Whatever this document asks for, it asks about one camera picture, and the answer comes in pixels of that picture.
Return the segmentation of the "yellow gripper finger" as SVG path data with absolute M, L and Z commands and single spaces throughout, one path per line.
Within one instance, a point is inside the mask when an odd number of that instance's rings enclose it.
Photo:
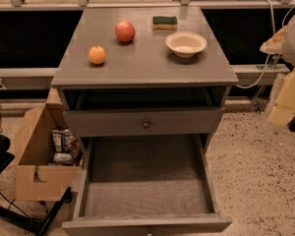
M 260 47 L 260 51 L 270 55 L 283 54 L 286 29 L 287 26 L 282 27 L 270 39 L 264 42 Z
M 274 80 L 265 109 L 265 127 L 269 131 L 286 128 L 295 118 L 295 69 Z

